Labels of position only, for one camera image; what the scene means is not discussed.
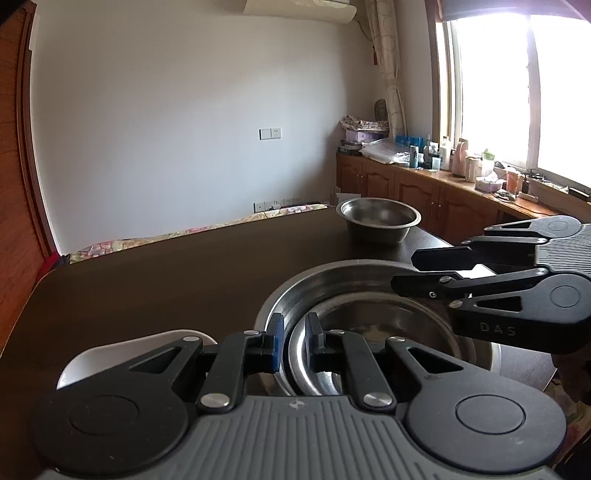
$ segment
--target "electrical outlet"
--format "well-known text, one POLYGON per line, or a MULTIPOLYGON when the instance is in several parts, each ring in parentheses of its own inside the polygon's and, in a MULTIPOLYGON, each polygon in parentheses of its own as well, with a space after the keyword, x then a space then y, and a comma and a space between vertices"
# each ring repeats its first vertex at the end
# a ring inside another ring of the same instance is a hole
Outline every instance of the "electrical outlet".
POLYGON ((261 128, 259 130, 259 138, 261 140, 270 140, 271 139, 271 129, 270 128, 261 128))
POLYGON ((281 204, 277 200, 270 200, 269 202, 265 202, 265 210, 278 210, 281 208, 281 204))

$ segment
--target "air conditioner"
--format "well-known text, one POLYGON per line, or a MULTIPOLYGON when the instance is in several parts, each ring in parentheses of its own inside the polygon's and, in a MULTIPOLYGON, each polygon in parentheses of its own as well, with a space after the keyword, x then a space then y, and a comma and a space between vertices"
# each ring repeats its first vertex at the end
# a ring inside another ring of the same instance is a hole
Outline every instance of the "air conditioner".
POLYGON ((245 15, 302 18, 332 23, 349 23, 357 9, 348 0, 248 0, 245 15))

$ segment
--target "cabinet door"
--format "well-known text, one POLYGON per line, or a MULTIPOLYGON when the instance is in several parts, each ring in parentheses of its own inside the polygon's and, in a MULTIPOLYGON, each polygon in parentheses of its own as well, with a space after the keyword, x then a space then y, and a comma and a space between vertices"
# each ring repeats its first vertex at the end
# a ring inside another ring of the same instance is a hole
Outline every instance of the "cabinet door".
POLYGON ((393 200, 394 172, 391 166, 366 160, 361 176, 361 195, 393 200))
POLYGON ((496 224, 498 208, 473 193, 443 187, 439 198, 438 235, 452 245, 471 236, 482 235, 485 227, 496 224))
POLYGON ((343 193, 361 193, 361 157, 337 155, 336 184, 343 193))
POLYGON ((438 182, 404 170, 396 172, 394 199, 415 207, 421 213, 419 226, 435 233, 437 225, 438 182))

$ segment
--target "wooden cabinet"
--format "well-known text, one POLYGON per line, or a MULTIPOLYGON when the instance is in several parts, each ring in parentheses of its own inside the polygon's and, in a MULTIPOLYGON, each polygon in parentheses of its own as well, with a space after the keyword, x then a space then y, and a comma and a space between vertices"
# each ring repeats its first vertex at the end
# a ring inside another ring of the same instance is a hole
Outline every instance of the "wooden cabinet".
POLYGON ((337 155, 336 184, 343 193, 361 193, 363 157, 337 155))
POLYGON ((337 155, 336 184, 343 193, 394 198, 394 169, 365 157, 337 155))
POLYGON ((498 208, 489 201, 454 187, 442 187, 435 233, 452 245, 482 235, 484 227, 497 223, 498 208))
POLYGON ((394 169, 374 161, 363 164, 361 195, 394 200, 394 169))
POLYGON ((34 14, 35 4, 26 1, 0 25, 0 352, 40 268, 56 251, 31 136, 28 47, 34 14))
POLYGON ((421 213, 421 227, 435 233, 437 225, 437 202, 440 185, 437 181, 421 178, 401 170, 397 172, 394 200, 415 207, 421 213))

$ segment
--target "stainless steel bowl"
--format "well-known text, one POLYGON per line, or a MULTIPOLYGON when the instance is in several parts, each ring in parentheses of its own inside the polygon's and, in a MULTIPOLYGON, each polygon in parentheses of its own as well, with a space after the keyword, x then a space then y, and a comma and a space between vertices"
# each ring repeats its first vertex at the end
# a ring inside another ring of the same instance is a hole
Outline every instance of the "stainless steel bowl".
POLYGON ((342 202, 337 213, 347 221, 351 236, 362 242, 396 245, 418 225, 421 214, 410 205, 395 200, 358 198, 342 202))
POLYGON ((433 300, 415 301, 392 292, 393 273, 413 270, 386 260, 346 260, 311 268, 276 289, 261 307, 255 329, 264 330, 271 315, 285 319, 286 340, 279 373, 262 374, 273 394, 330 395, 342 392, 340 378, 313 373, 304 350, 304 316, 316 312, 325 329, 341 328, 383 341, 405 336, 442 352, 499 372, 501 349, 496 343, 454 335, 444 307, 433 300))

